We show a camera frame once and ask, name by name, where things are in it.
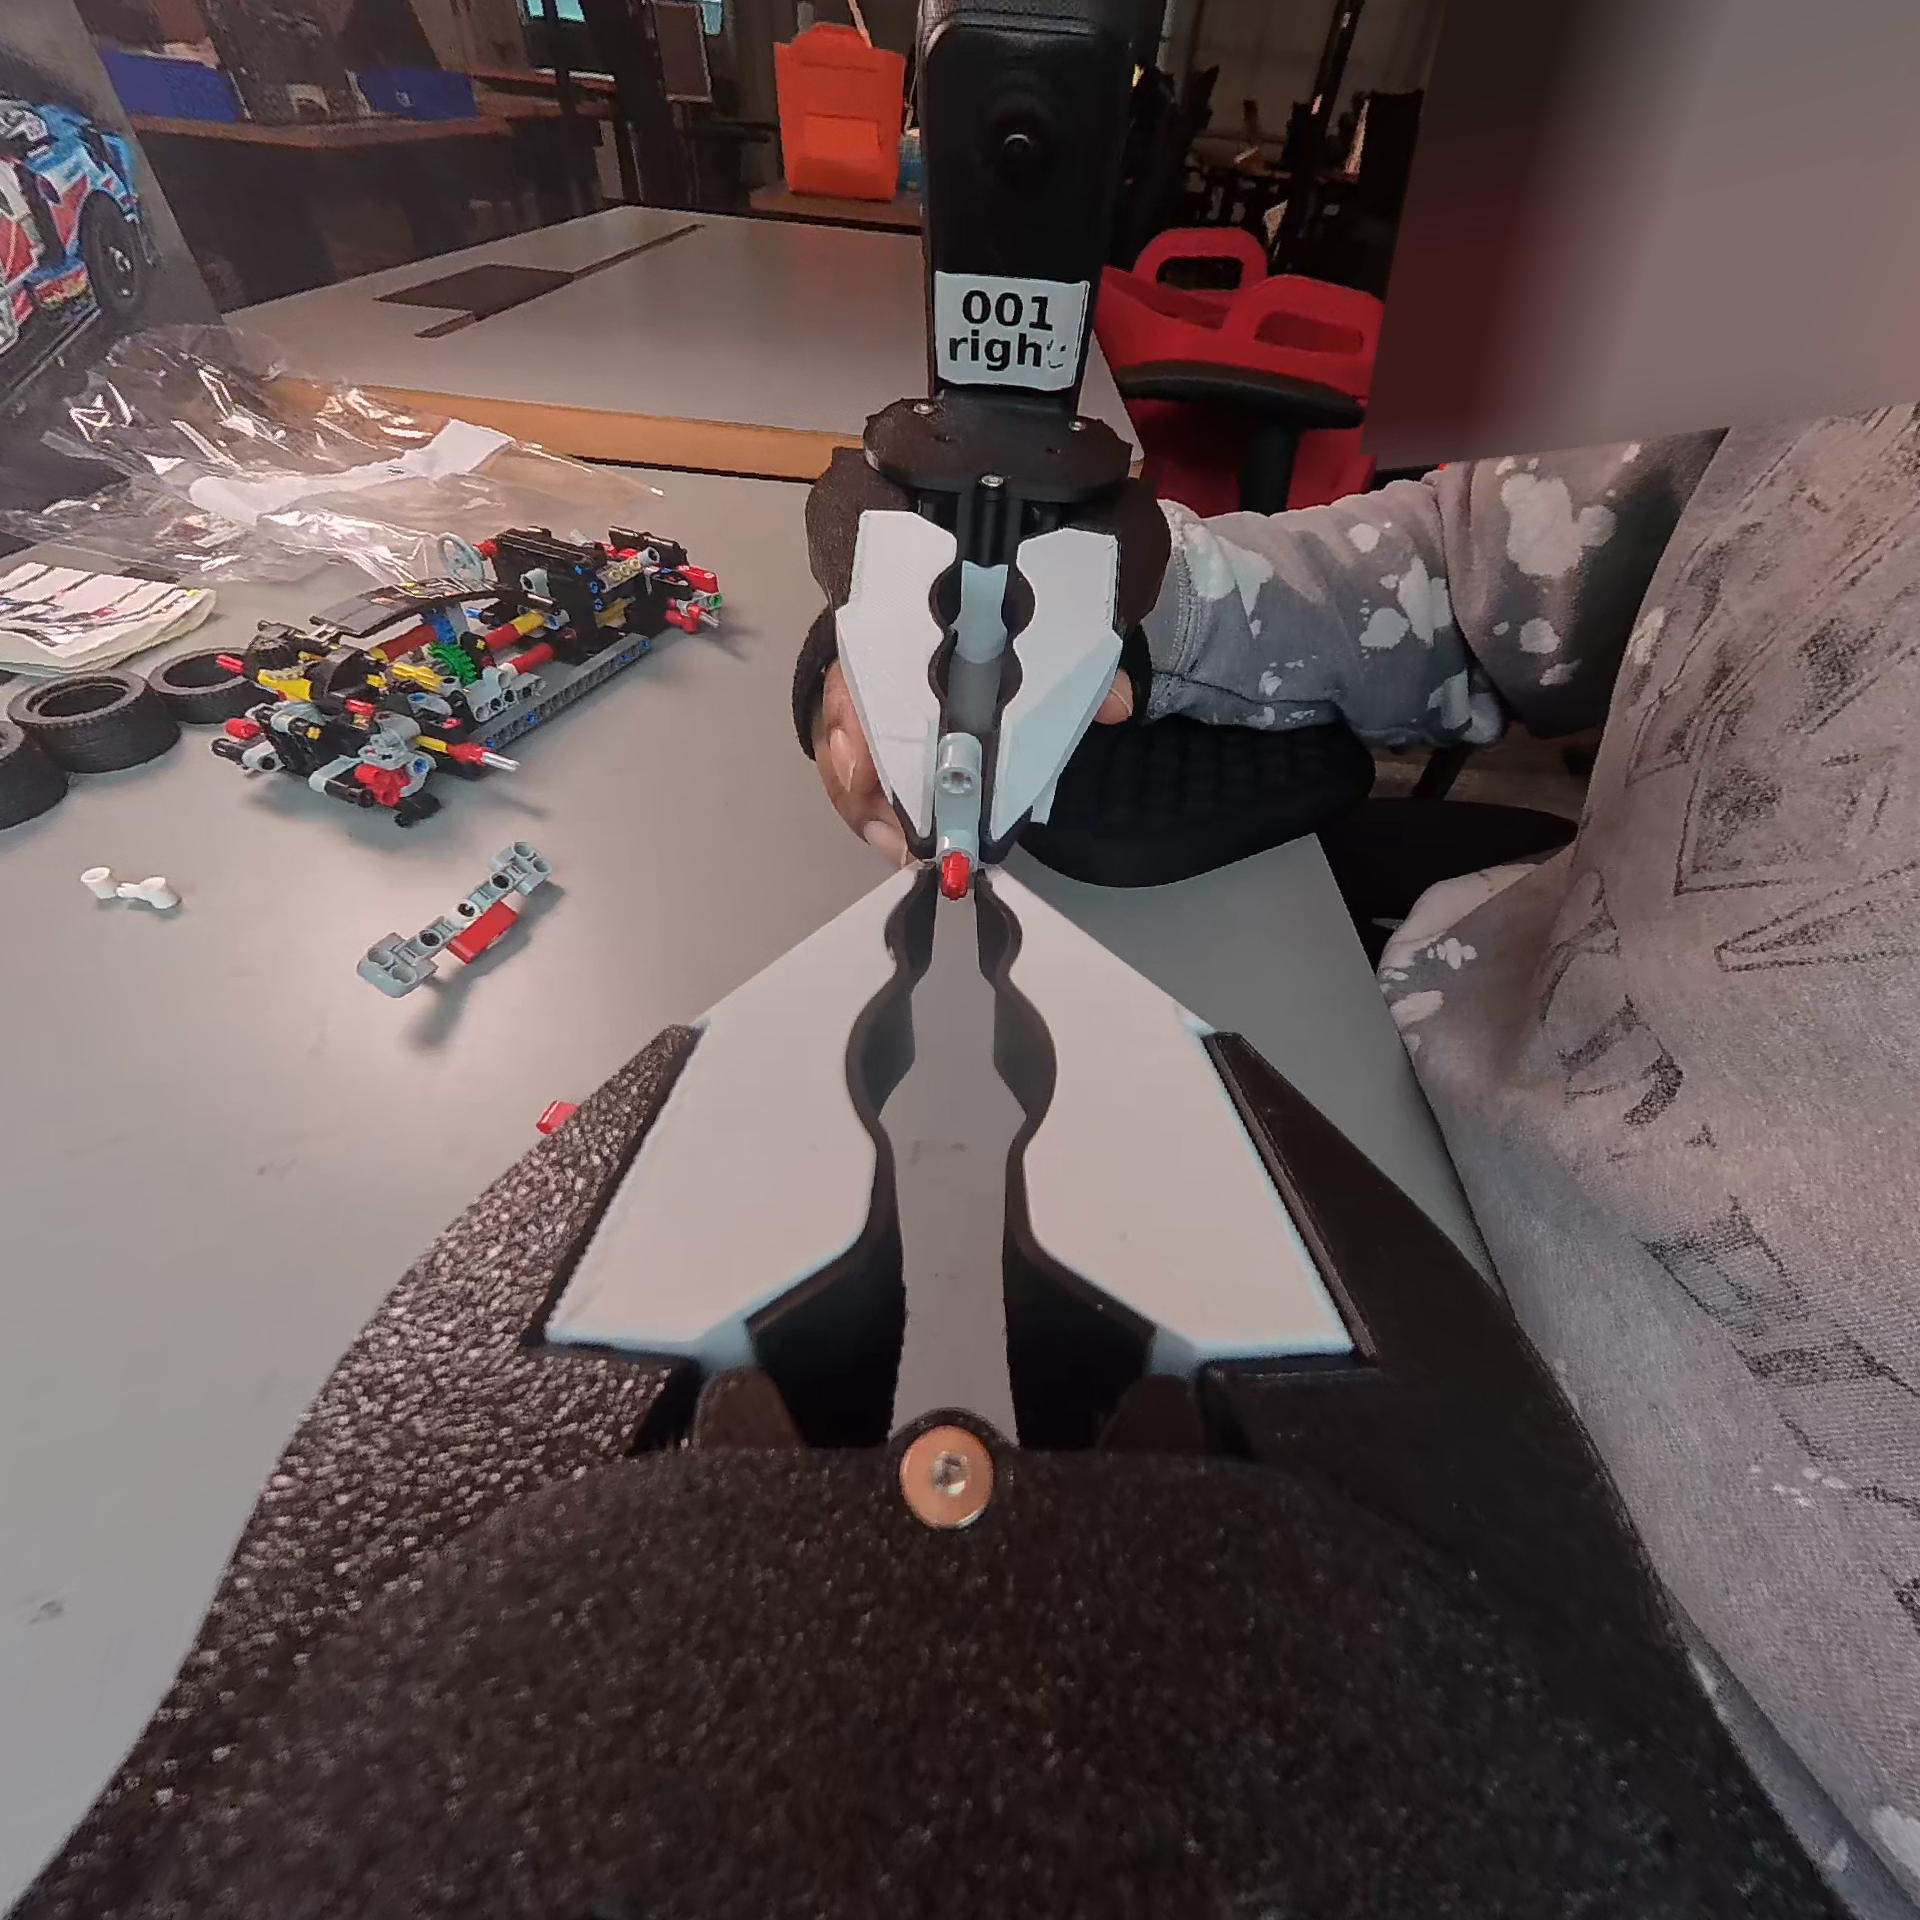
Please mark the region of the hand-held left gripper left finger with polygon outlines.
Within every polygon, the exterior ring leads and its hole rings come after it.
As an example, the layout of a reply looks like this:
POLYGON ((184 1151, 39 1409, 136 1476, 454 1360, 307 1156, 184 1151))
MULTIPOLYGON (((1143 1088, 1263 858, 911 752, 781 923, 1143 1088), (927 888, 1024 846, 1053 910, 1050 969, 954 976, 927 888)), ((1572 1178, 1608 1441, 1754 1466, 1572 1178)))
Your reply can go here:
POLYGON ((917 875, 720 999, 554 1304, 560 1347, 744 1360, 752 1319, 850 1256, 892 1193, 915 1064, 917 875))

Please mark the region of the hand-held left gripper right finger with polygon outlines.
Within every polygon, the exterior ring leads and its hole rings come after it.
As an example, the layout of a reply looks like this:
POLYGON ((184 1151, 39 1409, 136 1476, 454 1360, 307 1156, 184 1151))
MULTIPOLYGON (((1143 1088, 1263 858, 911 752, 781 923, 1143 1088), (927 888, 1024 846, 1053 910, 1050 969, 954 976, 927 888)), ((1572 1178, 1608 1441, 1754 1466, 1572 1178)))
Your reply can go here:
POLYGON ((1020 1218, 1043 1266, 1119 1308, 1155 1375, 1351 1359, 1208 1055, 1212 1027, 1020 881, 979 882, 979 950, 994 1064, 1024 1113, 1020 1218))

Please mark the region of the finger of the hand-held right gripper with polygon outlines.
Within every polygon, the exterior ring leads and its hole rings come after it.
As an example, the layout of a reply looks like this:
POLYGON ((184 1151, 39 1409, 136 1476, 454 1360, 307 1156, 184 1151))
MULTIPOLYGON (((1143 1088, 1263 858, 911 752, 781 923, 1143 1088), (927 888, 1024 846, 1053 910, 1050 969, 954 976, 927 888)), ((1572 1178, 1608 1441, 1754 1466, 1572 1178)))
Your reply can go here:
POLYGON ((997 713, 981 828, 987 864, 1003 863, 1021 823, 1044 818, 1060 771, 1119 672, 1117 540, 1068 527, 1024 540, 1015 567, 1032 616, 1012 638, 1020 684, 997 713))
POLYGON ((955 560, 954 535, 915 513, 863 513, 848 601, 834 617, 836 654, 879 790, 908 846, 932 854, 932 768, 944 698, 932 665, 944 627, 932 588, 955 560))

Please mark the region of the grey connector piece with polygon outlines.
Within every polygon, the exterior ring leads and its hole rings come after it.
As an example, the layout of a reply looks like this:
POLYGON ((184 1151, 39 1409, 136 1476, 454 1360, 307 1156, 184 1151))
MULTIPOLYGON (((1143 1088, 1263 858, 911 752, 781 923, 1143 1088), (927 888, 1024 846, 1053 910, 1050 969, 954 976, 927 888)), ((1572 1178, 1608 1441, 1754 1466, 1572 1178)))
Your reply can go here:
POLYGON ((948 732, 939 738, 932 763, 932 836, 935 860, 947 870, 959 860, 972 870, 981 860, 981 830, 984 826, 984 751, 968 732, 948 732))

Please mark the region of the person's right forearm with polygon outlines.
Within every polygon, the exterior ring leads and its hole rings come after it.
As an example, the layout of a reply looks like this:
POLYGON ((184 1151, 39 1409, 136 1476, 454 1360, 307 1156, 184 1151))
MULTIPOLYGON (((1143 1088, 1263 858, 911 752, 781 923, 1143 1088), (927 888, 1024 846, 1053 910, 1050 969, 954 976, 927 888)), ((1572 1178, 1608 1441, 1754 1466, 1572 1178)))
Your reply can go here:
POLYGON ((1450 465, 1314 510, 1162 510, 1138 720, 1488 746, 1595 729, 1724 428, 1450 465))

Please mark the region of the grey desk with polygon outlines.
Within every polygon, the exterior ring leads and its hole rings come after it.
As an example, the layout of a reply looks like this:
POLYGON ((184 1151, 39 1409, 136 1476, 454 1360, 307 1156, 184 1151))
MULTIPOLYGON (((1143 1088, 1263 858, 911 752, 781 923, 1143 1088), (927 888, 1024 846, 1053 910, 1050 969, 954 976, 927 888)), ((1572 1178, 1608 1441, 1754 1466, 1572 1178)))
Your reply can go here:
POLYGON ((789 713, 805 484, 638 474, 718 571, 669 638, 397 830, 204 729, 5 832, 5 1904, 184 1658, 285 1438, 389 1288, 596 1091, 863 897, 789 713), (514 842, 517 926, 405 996, 355 969, 514 842), (172 914, 86 870, 164 875, 172 914))

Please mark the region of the orange plastic bin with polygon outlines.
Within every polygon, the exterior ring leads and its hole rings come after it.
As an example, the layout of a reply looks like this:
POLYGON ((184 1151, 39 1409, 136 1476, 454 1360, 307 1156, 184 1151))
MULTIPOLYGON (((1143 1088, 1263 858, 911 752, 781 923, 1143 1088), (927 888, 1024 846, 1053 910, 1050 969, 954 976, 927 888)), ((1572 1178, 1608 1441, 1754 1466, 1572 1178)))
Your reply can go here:
POLYGON ((906 60, 855 28, 816 23, 775 48, 783 185, 797 198, 892 202, 906 60))

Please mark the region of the black office chair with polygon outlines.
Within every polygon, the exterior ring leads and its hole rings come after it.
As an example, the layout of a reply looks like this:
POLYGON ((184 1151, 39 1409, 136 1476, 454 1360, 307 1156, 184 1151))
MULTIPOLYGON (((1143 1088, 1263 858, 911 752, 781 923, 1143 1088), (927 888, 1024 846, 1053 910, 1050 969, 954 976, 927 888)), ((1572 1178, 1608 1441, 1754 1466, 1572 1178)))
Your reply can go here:
POLYGON ((1528 808, 1454 802, 1420 782, 1373 800, 1376 761, 1343 724, 1259 732, 1167 719, 1092 728, 1020 846, 1056 874, 1140 890, 1319 836, 1368 960, 1440 881, 1547 858, 1574 826, 1528 808))

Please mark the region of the red office chair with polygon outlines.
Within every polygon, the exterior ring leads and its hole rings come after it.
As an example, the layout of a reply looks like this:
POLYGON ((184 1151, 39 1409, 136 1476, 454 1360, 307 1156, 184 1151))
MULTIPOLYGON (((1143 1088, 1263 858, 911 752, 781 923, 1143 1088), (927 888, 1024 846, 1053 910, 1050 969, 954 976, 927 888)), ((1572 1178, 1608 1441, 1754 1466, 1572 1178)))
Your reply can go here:
POLYGON ((1094 336, 1143 476, 1199 518, 1319 508, 1373 484, 1360 443, 1382 305, 1271 274, 1244 228, 1164 232, 1103 271, 1094 336))

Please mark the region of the wood-edged grey table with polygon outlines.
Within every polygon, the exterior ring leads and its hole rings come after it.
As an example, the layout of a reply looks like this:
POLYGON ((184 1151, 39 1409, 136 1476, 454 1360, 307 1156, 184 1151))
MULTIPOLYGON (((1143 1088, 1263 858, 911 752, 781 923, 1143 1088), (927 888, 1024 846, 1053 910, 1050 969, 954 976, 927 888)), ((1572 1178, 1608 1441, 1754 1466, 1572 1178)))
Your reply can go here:
POLYGON ((819 476, 926 392, 911 232, 613 208, 253 305, 287 370, 580 459, 819 476))

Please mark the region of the grey red beam assembly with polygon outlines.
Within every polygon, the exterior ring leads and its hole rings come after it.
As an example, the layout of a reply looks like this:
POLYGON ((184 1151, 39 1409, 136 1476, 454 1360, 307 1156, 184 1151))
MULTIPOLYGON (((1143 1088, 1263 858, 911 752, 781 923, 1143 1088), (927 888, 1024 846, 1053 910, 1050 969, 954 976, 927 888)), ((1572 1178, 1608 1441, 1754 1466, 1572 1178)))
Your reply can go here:
POLYGON ((389 996, 415 992, 442 972, 442 962, 463 968, 501 942, 517 926, 522 900, 550 878, 550 863, 531 844, 514 842, 494 855, 488 874, 451 913, 414 935, 381 938, 355 972, 389 996))

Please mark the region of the toy car chassis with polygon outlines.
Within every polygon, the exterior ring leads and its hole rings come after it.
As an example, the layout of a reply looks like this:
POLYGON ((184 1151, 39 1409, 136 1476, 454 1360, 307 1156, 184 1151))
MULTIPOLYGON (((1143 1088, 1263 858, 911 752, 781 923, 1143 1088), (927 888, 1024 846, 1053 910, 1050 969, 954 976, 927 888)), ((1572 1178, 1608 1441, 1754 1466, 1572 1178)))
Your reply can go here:
POLYGON ((477 547, 446 535, 438 554, 446 579, 374 588, 301 627, 264 623, 222 656, 251 698, 210 751, 412 828, 442 810, 442 777, 517 771, 514 740, 722 610, 716 574, 651 532, 510 528, 477 547))

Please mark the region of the black toy tire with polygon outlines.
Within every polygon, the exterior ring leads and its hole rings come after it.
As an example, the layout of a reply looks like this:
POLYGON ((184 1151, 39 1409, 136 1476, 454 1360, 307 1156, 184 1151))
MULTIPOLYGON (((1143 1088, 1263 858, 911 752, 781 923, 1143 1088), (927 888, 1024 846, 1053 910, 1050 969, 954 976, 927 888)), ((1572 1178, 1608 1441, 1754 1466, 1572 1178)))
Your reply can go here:
POLYGON ((21 690, 7 719, 69 775, 109 775, 156 755, 143 679, 96 672, 21 690))
POLYGON ((0 828, 12 830, 56 808, 69 790, 67 771, 21 724, 0 724, 0 828))
POLYGON ((147 674, 147 684, 180 728, 195 729, 247 719, 264 698, 263 689, 218 650, 170 659, 147 674))

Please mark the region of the sticker sheet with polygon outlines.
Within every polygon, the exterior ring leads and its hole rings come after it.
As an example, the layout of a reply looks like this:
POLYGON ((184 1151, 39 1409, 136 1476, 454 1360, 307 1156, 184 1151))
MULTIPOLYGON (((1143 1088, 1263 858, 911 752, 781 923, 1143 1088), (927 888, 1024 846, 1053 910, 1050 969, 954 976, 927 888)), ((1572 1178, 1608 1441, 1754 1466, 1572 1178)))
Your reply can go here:
POLYGON ((116 668, 192 633, 214 607, 202 588, 8 562, 2 574, 2 670, 56 679, 116 668))

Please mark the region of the toy car set box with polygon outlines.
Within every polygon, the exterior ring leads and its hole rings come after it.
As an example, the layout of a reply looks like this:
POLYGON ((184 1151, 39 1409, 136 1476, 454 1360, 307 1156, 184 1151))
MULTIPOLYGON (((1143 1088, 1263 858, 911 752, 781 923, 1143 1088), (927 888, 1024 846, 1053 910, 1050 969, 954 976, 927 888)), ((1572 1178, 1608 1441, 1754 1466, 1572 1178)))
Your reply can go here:
POLYGON ((2 54, 2 419, 126 336, 220 310, 92 40, 28 6, 2 54))

